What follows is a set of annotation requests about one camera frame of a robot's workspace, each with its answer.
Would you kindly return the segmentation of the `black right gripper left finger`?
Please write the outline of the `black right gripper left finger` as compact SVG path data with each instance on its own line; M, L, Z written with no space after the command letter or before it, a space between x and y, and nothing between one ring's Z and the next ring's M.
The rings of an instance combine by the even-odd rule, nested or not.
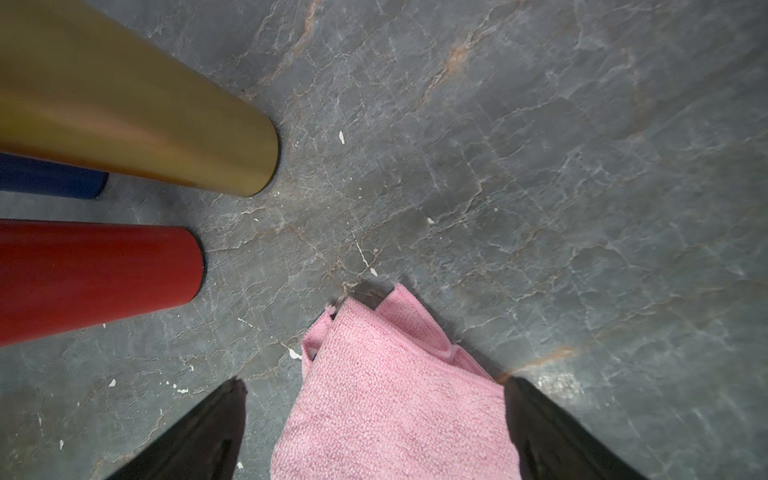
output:
M242 380L223 382L111 477L231 479L246 425L246 396Z

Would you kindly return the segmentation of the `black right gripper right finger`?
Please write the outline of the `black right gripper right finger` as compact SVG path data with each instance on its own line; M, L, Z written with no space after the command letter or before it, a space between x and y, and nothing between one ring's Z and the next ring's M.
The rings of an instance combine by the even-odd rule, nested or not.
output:
M505 415L524 479L642 479L530 381L504 384Z

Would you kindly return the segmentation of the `pink microfiber cloth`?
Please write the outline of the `pink microfiber cloth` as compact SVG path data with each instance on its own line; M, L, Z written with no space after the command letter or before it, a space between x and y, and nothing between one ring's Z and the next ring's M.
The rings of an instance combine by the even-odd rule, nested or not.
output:
M502 387L404 286L327 308L301 348L272 478L520 477Z

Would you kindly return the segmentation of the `blue thermos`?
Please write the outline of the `blue thermos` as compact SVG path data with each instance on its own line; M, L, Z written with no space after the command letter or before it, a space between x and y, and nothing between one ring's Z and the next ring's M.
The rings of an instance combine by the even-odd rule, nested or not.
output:
M2 191L90 200L108 178L102 171L1 154Z

